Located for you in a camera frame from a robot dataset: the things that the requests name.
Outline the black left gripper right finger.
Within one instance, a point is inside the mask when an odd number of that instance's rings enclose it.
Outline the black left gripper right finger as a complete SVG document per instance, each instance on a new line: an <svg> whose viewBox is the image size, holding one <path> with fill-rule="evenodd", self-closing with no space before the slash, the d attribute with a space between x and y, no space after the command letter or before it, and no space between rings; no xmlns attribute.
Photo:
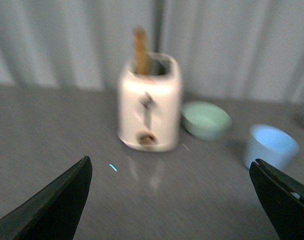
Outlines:
<svg viewBox="0 0 304 240"><path fill-rule="evenodd" d="M279 239L304 240L304 185L259 158L249 173Z"/></svg>

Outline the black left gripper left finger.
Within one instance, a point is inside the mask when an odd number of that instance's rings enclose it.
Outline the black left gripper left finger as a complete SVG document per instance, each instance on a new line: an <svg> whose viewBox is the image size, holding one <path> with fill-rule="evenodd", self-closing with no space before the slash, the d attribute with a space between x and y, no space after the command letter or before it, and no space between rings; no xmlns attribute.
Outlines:
<svg viewBox="0 0 304 240"><path fill-rule="evenodd" d="M92 164L85 156L0 219L0 240L71 240L87 201Z"/></svg>

